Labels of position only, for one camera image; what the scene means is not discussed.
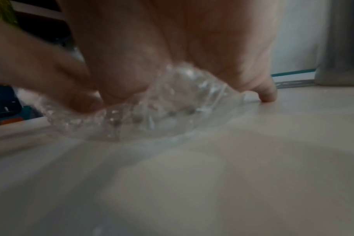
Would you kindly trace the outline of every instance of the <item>white wall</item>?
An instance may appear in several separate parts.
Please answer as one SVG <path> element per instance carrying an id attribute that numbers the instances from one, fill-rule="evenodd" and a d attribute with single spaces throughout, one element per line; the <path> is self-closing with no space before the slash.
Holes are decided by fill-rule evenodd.
<path id="1" fill-rule="evenodd" d="M 288 0 L 273 53 L 272 73 L 316 67 L 329 0 Z"/>

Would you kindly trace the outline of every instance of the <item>gray container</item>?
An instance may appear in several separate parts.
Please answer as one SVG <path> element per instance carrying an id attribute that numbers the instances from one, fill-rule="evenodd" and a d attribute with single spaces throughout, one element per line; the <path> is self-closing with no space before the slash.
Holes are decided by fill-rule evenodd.
<path id="1" fill-rule="evenodd" d="M 354 86 L 354 0 L 330 0 L 315 82 Z"/>

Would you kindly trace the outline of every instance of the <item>white table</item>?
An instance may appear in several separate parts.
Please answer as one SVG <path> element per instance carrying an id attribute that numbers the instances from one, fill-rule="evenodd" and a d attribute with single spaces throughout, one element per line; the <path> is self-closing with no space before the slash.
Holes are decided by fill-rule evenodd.
<path id="1" fill-rule="evenodd" d="M 1 126 L 0 235 L 354 235 L 354 88 L 246 100 L 178 143 L 82 142 L 43 118 Z"/>

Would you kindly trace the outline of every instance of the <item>hand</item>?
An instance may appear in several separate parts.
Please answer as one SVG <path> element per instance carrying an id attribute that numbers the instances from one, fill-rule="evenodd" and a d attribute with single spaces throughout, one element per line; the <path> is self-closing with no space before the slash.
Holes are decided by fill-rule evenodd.
<path id="1" fill-rule="evenodd" d="M 77 112 L 103 107 L 85 64 L 0 21 L 0 84 L 45 94 Z"/>
<path id="2" fill-rule="evenodd" d="M 284 0 L 60 0 L 107 104 L 192 62 L 238 91 L 274 101 L 271 52 Z"/>

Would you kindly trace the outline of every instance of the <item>crumpled plastic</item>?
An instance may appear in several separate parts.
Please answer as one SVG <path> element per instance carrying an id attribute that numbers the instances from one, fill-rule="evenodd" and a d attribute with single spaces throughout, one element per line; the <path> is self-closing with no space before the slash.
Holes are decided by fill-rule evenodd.
<path id="1" fill-rule="evenodd" d="M 64 134 L 118 142 L 170 138 L 217 125 L 229 119 L 244 99 L 209 72 L 187 63 L 168 67 L 144 93 L 92 115 L 34 96 L 32 105 Z"/>

